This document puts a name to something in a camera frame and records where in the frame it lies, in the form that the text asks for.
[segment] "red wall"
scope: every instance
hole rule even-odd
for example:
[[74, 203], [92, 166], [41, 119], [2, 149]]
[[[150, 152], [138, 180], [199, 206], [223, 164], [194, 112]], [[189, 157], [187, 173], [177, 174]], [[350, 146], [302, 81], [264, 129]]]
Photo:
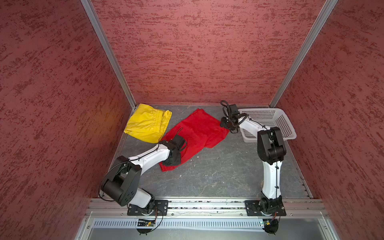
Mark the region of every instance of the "red wall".
[[0, 239], [72, 240], [129, 104], [79, 0], [0, 3]]
[[384, 236], [384, 1], [339, 0], [278, 107], [343, 240]]
[[136, 102], [268, 105], [324, 0], [93, 0]]

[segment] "work surface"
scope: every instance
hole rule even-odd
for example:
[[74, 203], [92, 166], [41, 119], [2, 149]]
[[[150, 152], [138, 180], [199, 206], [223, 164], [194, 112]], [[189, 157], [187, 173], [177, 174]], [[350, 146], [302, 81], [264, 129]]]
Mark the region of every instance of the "work surface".
[[[198, 108], [219, 120], [224, 116], [220, 106], [153, 107], [172, 112], [166, 132]], [[135, 156], [154, 146], [128, 136], [122, 155]], [[283, 198], [308, 198], [293, 161], [285, 156], [280, 176], [281, 195]], [[204, 148], [175, 170], [162, 172], [156, 164], [141, 176], [139, 187], [157, 197], [258, 198], [263, 187], [263, 164], [257, 155], [257, 144], [245, 143], [239, 131], [229, 133], [214, 148]]]

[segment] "metal corner post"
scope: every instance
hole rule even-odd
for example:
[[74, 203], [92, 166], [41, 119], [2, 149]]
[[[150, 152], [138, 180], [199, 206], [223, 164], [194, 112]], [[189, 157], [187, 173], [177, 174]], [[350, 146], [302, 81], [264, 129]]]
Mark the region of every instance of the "metal corner post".
[[289, 68], [287, 74], [285, 75], [283, 82], [281, 83], [279, 89], [277, 90], [275, 96], [273, 97], [273, 99], [270, 103], [270, 108], [276, 107], [277, 102], [280, 100], [285, 89], [287, 88], [288, 84], [292, 80], [294, 74], [296, 73], [297, 69], [299, 68], [305, 55], [307, 54], [307, 52], [311, 48], [317, 35], [319, 35], [321, 28], [324, 26], [325, 21], [328, 19], [329, 15], [331, 14], [331, 12], [332, 12], [332, 10], [335, 7], [337, 2], [338, 2], [338, 0], [326, 0], [325, 1], [324, 6], [320, 10], [319, 15], [317, 16], [315, 22], [313, 23], [312, 28], [310, 29], [307, 37], [305, 38], [303, 45], [301, 46], [296, 58], [294, 59], [294, 61], [291, 65], [291, 67]]
[[131, 108], [134, 109], [136, 102], [133, 98], [131, 91], [129, 90], [129, 86], [127, 84], [127, 81], [125, 80], [124, 74], [121, 71], [119, 63], [115, 57], [115, 54], [113, 53], [113, 50], [109, 44], [107, 36], [105, 35], [105, 32], [101, 26], [99, 18], [97, 17], [96, 11], [95, 11], [90, 0], [81, 0], [81, 3], [85, 9], [85, 12], [88, 15], [89, 20], [92, 23], [92, 26], [96, 32], [97, 37], [99, 38], [99, 40], [101, 42], [101, 45], [104, 48], [105, 54], [107, 55], [111, 65], [112, 65], [112, 68], [115, 71], [115, 74], [116, 74], [116, 76], [117, 76], [117, 78], [121, 84], [121, 87], [124, 90], [125, 96], [127, 97]]

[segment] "white plastic basket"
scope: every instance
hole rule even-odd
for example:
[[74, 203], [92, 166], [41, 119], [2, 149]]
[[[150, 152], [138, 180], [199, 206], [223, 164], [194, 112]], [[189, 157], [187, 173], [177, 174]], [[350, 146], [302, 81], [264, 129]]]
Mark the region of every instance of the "white plastic basket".
[[[242, 108], [240, 113], [248, 113], [252, 120], [261, 125], [269, 127], [279, 127], [284, 141], [296, 138], [296, 132], [288, 116], [280, 108]], [[257, 137], [247, 130], [240, 128], [244, 142], [257, 142]]]

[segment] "folded yellow garment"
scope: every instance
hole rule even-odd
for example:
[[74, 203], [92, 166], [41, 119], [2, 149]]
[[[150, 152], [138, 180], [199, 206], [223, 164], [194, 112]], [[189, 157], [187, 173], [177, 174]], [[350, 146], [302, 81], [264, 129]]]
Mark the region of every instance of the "folded yellow garment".
[[124, 132], [144, 142], [158, 143], [163, 137], [172, 112], [140, 104], [128, 120]]

